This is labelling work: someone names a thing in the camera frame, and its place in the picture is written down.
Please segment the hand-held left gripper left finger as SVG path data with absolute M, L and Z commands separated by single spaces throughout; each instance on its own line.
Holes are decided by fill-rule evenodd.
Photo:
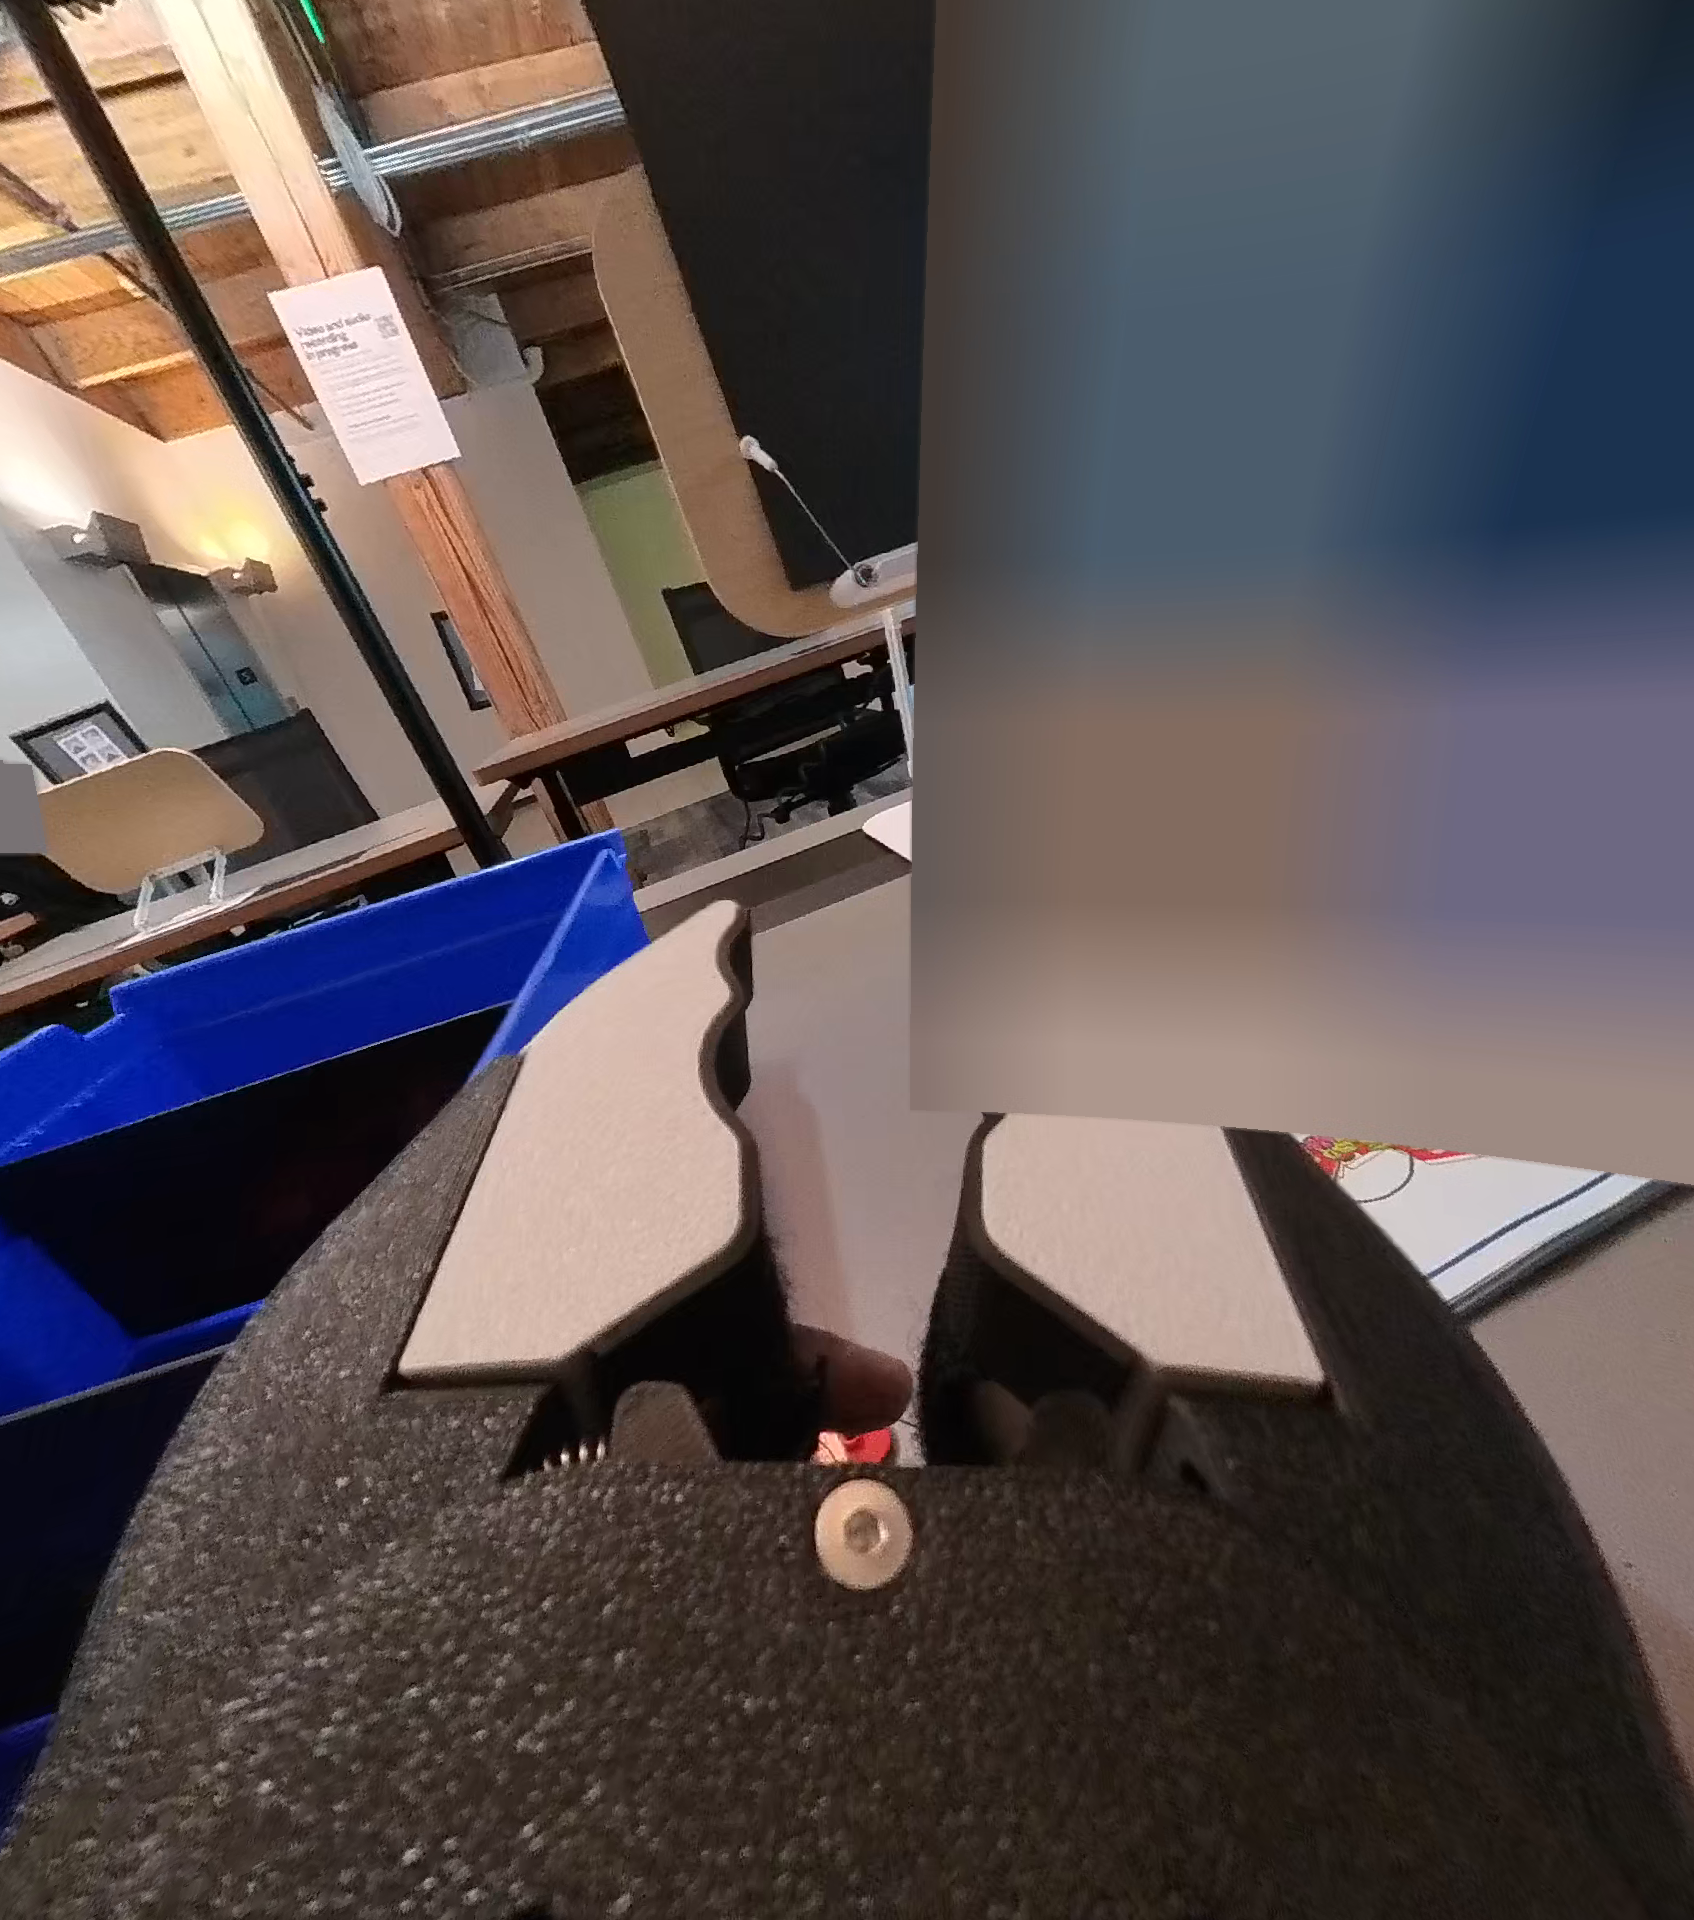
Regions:
M 603 972 L 516 1056 L 421 1295 L 404 1388 L 556 1390 L 577 1434 L 670 1381 L 717 1424 L 763 1385 L 748 912 L 720 898 Z

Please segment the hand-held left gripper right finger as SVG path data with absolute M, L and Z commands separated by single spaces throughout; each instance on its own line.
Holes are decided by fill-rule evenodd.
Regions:
M 1173 1387 L 1313 1398 L 1322 1359 L 1217 1126 L 994 1118 L 962 1232 L 1085 1348 Z

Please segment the white desk lamp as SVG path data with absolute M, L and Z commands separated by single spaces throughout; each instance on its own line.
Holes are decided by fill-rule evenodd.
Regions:
M 919 545 L 914 541 L 892 545 L 878 555 L 851 558 L 845 545 L 835 540 L 835 533 L 812 510 L 812 504 L 786 475 L 784 466 L 756 437 L 741 437 L 737 451 L 751 466 L 778 480 L 829 555 L 841 562 L 835 584 L 831 585 L 831 599 L 836 607 L 858 608 L 914 592 L 919 577 Z

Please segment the person's left hand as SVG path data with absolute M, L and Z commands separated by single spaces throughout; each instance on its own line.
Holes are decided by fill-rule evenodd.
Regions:
M 914 1395 L 907 1359 L 836 1331 L 795 1328 L 793 1353 L 815 1390 L 820 1431 L 859 1436 L 900 1421 Z

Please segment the open instruction booklet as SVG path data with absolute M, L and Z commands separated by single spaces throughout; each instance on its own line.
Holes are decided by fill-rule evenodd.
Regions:
M 1300 1145 L 1458 1313 L 1673 1191 L 1635 1174 L 1331 1131 L 1300 1135 Z

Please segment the long wooden table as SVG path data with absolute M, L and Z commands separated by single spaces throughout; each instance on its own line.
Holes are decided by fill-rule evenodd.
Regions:
M 851 623 L 786 641 L 737 665 L 699 673 L 601 713 L 517 738 L 476 771 L 477 782 L 502 784 L 501 801 L 486 805 L 486 815 L 502 829 L 519 805 L 519 791 L 542 784 L 542 813 L 549 815 L 556 836 L 578 837 L 589 831 L 581 818 L 582 806 L 707 761 L 717 763 L 715 744 L 702 723 L 707 713 L 835 662 L 886 662 L 892 668 L 900 719 L 911 723 L 913 613 L 914 604 L 903 601 L 880 608 L 874 625 Z
M 265 859 L 230 876 L 219 898 L 204 885 L 188 887 L 161 898 L 145 925 L 122 910 L 45 941 L 0 927 L 0 947 L 21 946 L 19 956 L 0 960 L 0 1050 L 96 1004 L 131 977 L 196 956 L 215 941 L 307 922 L 332 900 L 434 881 L 448 874 L 458 849 L 458 828 L 444 805 L 430 802 Z

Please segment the blue plastic bin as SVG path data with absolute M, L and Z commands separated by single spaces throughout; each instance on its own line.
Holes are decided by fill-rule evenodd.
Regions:
M 133 981 L 0 1055 L 0 1834 L 211 1371 L 476 1068 L 647 941 L 599 834 Z

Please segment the black office chair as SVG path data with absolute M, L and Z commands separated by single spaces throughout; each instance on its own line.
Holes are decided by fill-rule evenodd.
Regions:
M 665 588 L 689 664 L 707 673 L 783 645 L 728 610 L 707 584 Z M 892 668 L 851 673 L 835 662 L 704 715 L 729 791 L 789 823 L 798 805 L 847 813 L 856 787 L 903 759 Z

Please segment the clear acrylic stand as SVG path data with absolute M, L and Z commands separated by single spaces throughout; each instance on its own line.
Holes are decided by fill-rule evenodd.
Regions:
M 230 878 L 230 850 L 204 849 L 199 855 L 154 868 L 142 878 L 133 910 L 133 935 L 170 925 L 194 922 L 224 906 L 259 897 L 259 885 Z

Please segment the dark cabinet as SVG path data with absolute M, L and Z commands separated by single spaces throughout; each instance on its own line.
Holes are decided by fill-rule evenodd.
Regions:
M 379 822 L 309 709 L 194 749 L 261 818 L 262 836 L 230 855 L 231 871 Z

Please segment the light wooden chair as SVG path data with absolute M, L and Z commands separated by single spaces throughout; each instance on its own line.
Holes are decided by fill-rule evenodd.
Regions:
M 161 887 L 194 869 L 208 869 L 219 902 L 230 855 L 267 834 L 254 806 L 184 749 L 143 752 L 45 790 L 43 828 L 46 857 L 96 892 L 133 894 L 138 925 Z

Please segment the grey elevator door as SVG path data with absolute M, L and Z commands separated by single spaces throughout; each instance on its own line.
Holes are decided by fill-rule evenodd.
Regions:
M 135 562 L 128 572 L 225 735 L 291 719 L 291 701 L 208 574 L 163 562 Z

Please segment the framed picture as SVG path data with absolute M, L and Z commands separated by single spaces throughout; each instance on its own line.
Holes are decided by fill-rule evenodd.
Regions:
M 51 786 L 103 772 L 148 752 L 145 738 L 114 701 L 96 701 L 11 735 Z

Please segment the black stand pole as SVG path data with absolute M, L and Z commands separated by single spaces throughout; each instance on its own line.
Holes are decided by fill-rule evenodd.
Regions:
M 299 466 L 288 456 L 236 349 L 217 322 L 211 301 L 192 274 L 186 253 L 138 178 L 80 61 L 76 61 L 52 7 L 46 1 L 6 1 L 2 10 L 91 172 L 101 183 L 109 203 L 114 203 L 118 220 L 126 226 L 131 242 L 154 274 L 167 308 L 211 375 L 217 397 L 234 419 L 278 508 L 285 512 L 358 658 L 370 670 L 385 706 L 427 772 L 434 794 L 448 808 L 465 849 L 481 868 L 506 863 L 509 850 L 501 834 L 492 825 L 486 806 L 476 798 L 434 723 L 434 713 L 416 692 L 394 638 L 385 630 L 350 558 L 332 537 L 323 512 L 313 506 L 309 491 L 302 488 Z

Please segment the curved wooden panel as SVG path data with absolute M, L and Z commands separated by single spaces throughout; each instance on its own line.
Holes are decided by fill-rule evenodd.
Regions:
M 741 428 L 639 166 L 603 185 L 592 265 L 686 532 L 722 604 L 746 625 L 786 641 L 874 625 L 878 607 L 845 608 L 826 585 L 786 581 L 761 494 L 748 479 Z

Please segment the white paper notice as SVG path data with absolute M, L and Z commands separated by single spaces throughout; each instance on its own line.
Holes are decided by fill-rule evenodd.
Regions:
M 458 461 L 461 446 L 380 267 L 270 291 L 356 483 Z

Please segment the wooden post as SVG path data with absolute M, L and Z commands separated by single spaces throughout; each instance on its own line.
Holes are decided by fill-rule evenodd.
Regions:
M 383 268 L 435 397 L 466 390 L 465 370 L 404 246 L 354 193 L 337 193 L 316 151 L 316 94 L 275 61 L 254 3 L 156 1 L 167 43 L 288 285 Z M 488 540 L 456 456 L 380 480 L 509 738 L 567 719 Z

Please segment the black wall panel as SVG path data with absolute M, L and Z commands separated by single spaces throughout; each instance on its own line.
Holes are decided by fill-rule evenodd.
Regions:
M 791 588 L 919 533 L 931 1 L 589 1 Z

